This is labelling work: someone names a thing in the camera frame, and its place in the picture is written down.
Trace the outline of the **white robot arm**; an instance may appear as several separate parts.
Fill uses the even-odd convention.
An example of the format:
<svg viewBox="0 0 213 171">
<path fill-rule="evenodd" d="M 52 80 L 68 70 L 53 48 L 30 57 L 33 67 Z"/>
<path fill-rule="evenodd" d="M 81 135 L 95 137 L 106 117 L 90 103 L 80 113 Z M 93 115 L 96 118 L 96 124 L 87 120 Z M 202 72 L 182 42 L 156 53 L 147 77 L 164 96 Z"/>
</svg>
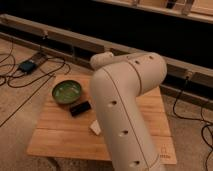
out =
<svg viewBox="0 0 213 171">
<path fill-rule="evenodd" d="M 165 79 L 163 57 L 105 52 L 92 56 L 90 65 L 93 110 L 115 171 L 166 171 L 136 103 Z"/>
</svg>

